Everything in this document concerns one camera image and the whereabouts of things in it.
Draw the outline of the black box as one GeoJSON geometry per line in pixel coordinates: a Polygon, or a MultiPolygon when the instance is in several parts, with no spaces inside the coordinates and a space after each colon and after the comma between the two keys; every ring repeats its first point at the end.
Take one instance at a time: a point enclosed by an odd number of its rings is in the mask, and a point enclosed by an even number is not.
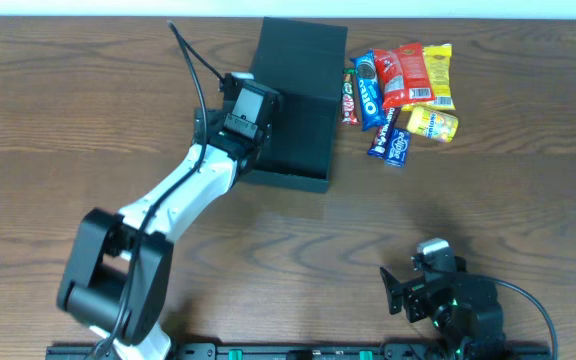
{"type": "Polygon", "coordinates": [[[266,17],[250,72],[283,96],[271,135],[242,180],[312,193],[329,188],[348,28],[266,17]]]}

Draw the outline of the blue Oreo cookie pack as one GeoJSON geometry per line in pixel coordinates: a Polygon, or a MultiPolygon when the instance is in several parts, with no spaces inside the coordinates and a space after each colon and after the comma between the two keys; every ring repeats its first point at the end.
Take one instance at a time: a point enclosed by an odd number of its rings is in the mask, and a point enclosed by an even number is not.
{"type": "Polygon", "coordinates": [[[369,50],[366,54],[352,58],[359,90],[360,110],[362,117],[362,130],[386,124],[386,115],[382,108],[383,97],[379,87],[377,69],[374,62],[374,52],[369,50]]]}

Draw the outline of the red snack bag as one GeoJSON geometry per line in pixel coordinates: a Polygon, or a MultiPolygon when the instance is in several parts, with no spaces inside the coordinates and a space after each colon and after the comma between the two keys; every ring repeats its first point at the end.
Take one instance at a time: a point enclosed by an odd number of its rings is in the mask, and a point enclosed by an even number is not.
{"type": "Polygon", "coordinates": [[[435,99],[420,43],[372,52],[383,85],[384,109],[435,99]]]}

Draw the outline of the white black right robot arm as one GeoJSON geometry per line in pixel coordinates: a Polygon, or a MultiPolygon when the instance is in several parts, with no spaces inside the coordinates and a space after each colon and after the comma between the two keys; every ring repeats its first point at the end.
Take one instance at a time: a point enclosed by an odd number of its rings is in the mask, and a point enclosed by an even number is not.
{"type": "Polygon", "coordinates": [[[415,255],[412,261],[423,275],[404,283],[380,269],[389,313],[404,312],[410,323],[429,320],[443,339],[443,359],[503,358],[503,311],[496,285],[469,274],[458,256],[415,255]]]}

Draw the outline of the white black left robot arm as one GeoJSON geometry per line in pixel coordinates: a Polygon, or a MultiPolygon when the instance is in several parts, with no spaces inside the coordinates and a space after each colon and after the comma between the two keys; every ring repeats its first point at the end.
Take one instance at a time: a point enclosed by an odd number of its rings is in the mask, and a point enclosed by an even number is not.
{"type": "Polygon", "coordinates": [[[212,201],[252,169],[281,103],[274,89],[232,79],[224,87],[222,110],[199,110],[193,144],[175,170],[118,212],[95,208],[82,219],[57,305],[101,334],[85,358],[167,357],[171,340],[158,319],[174,245],[212,201]]]}

